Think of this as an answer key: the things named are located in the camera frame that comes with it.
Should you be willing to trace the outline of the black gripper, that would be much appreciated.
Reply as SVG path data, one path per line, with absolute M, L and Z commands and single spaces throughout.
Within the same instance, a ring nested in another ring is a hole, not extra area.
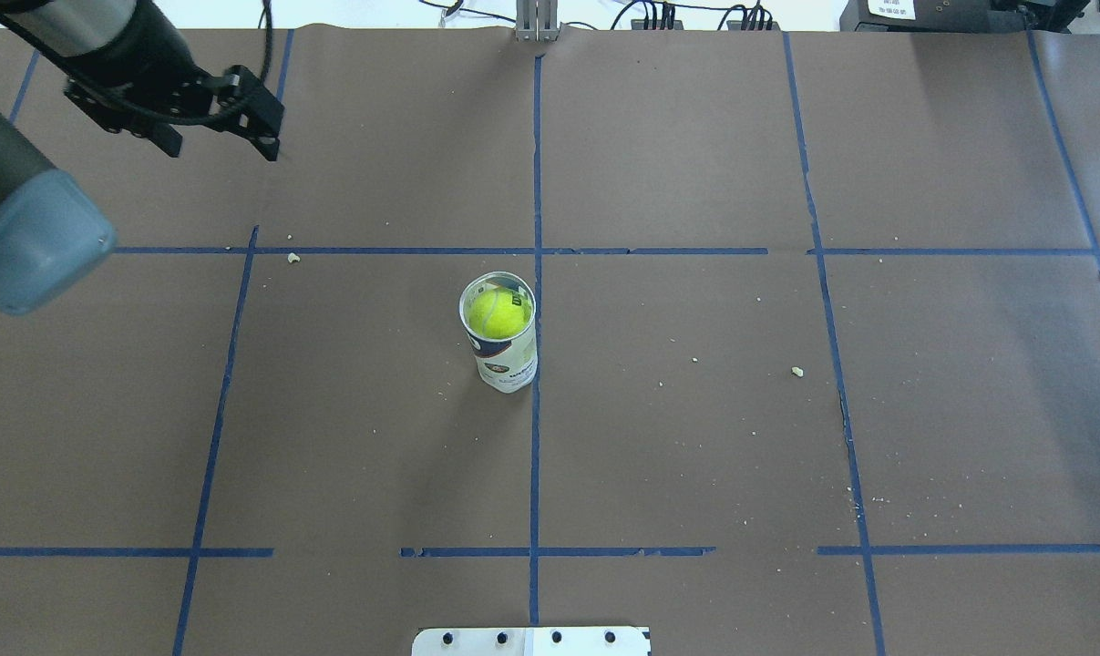
M 65 72 L 65 96 L 88 119 L 109 133 L 128 130 L 144 138 L 167 157 L 182 155 L 183 136 L 173 127 L 178 119 L 245 138 L 270 162 L 279 157 L 284 106 L 245 66 L 229 67 L 216 77 L 200 70 L 178 80 L 112 87 L 82 83 L 74 67 Z M 221 114 L 237 112 L 221 119 L 215 108 Z

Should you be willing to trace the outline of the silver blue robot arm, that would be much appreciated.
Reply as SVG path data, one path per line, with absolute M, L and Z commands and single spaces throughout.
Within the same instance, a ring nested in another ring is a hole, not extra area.
M 258 25 L 261 72 L 237 64 L 215 76 L 153 1 L 0 1 L 0 26 L 65 74 L 76 108 L 172 158 L 182 153 L 180 125 L 245 138 L 267 161 L 278 158 L 284 107 L 266 86 L 270 1 Z M 0 111 L 0 311 L 36 311 L 99 266 L 116 242 L 97 204 Z

